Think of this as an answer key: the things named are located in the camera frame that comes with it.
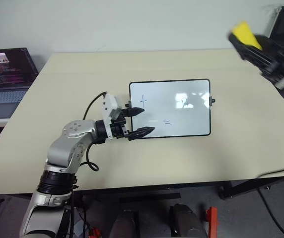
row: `black metal frame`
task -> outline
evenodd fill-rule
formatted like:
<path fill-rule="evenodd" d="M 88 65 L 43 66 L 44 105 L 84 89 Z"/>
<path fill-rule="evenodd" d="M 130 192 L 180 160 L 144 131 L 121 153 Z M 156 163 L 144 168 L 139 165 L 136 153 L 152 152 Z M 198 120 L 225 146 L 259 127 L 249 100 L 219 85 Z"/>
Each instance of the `black metal frame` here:
<path fill-rule="evenodd" d="M 251 191 L 259 187 L 267 187 L 274 183 L 284 181 L 283 177 L 273 177 L 273 178 L 254 178 L 247 180 L 239 185 L 232 186 L 230 181 L 226 181 L 222 188 L 219 190 L 219 197 L 221 199 L 232 198 L 235 196 L 239 196 Z"/>
<path fill-rule="evenodd" d="M 284 181 L 283 177 L 273 178 L 254 178 L 245 180 L 239 185 L 232 186 L 231 181 L 215 181 L 215 182 L 194 182 L 194 183 L 178 183 L 178 184 L 163 184 L 163 185 L 150 185 L 150 186 L 137 186 L 137 187 L 121 187 L 121 188 L 104 188 L 104 189 L 93 189 L 93 190 L 82 190 L 75 191 L 75 196 L 80 195 L 99 195 L 108 193 L 125 193 L 125 192 L 146 192 L 155 190 L 170 190 L 179 189 L 186 187 L 200 187 L 200 186 L 216 186 L 219 188 L 218 194 L 221 199 L 232 198 L 239 196 L 259 187 L 267 187 L 274 183 Z M 25 194 L 11 194 L 13 196 L 30 199 L 31 193 Z"/>

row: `yellow sponge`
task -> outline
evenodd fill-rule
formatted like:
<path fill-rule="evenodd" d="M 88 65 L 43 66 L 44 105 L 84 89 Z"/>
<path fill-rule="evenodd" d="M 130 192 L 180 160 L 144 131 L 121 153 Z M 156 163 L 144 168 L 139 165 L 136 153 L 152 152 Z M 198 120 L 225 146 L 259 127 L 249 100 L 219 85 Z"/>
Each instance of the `yellow sponge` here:
<path fill-rule="evenodd" d="M 232 29 L 233 34 L 237 37 L 241 43 L 249 46 L 254 46 L 262 50 L 261 45 L 258 43 L 254 34 L 252 34 L 249 25 L 246 21 L 240 22 Z"/>

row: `table leg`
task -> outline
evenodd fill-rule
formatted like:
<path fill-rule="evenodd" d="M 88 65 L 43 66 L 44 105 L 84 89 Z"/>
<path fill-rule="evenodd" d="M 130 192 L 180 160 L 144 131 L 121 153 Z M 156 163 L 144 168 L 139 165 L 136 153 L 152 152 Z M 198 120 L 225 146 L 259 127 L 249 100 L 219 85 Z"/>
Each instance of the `table leg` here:
<path fill-rule="evenodd" d="M 255 178 L 243 182 L 237 186 L 232 186 L 231 182 L 225 182 L 222 189 L 219 191 L 219 197 L 221 199 L 232 198 L 241 194 L 251 192 L 259 187 L 270 186 L 271 184 L 283 181 L 283 177 L 273 177 L 273 178 Z"/>

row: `equals sign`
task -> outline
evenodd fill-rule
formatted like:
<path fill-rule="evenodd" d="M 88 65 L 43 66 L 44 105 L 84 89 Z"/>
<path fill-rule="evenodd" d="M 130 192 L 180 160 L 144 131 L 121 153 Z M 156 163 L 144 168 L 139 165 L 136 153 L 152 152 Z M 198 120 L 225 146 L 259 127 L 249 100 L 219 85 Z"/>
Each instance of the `equals sign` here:
<path fill-rule="evenodd" d="M 165 122 L 165 125 L 172 125 L 169 120 L 164 120 L 163 122 Z"/>

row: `monitor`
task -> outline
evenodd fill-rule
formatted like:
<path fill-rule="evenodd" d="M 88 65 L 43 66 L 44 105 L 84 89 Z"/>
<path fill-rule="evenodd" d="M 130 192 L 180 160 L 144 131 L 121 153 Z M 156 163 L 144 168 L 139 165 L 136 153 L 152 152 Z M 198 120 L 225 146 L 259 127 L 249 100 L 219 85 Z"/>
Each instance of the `monitor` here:
<path fill-rule="evenodd" d="M 0 88 L 30 86 L 37 75 L 26 48 L 0 50 Z"/>

